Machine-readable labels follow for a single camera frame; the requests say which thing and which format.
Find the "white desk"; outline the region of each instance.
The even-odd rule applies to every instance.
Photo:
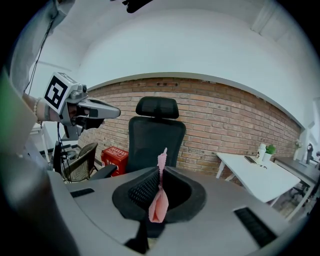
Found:
[[[230,181],[236,176],[248,192],[260,201],[266,203],[274,200],[271,206],[279,196],[300,182],[299,178],[271,161],[262,162],[268,168],[265,169],[250,163],[244,155],[227,153],[217,153],[216,155],[221,159],[216,175],[217,179],[226,165],[232,171],[232,175],[227,177],[226,181]]]

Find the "red crate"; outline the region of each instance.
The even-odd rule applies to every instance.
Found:
[[[101,162],[102,166],[116,165],[117,169],[111,174],[111,177],[125,174],[128,152],[111,146],[101,151]]]

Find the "phone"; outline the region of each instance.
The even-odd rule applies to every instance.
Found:
[[[244,156],[251,164],[256,164],[255,160],[253,160],[250,156]]]

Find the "wicker chair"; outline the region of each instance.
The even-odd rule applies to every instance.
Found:
[[[62,167],[62,176],[65,180],[71,182],[81,182],[89,179],[95,167],[95,154],[98,143],[90,143],[84,146],[74,160],[69,160],[69,166],[64,164]]]

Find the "chair headrest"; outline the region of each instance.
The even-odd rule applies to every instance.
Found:
[[[139,100],[135,112],[141,116],[177,119],[178,105],[175,99],[147,96]]]

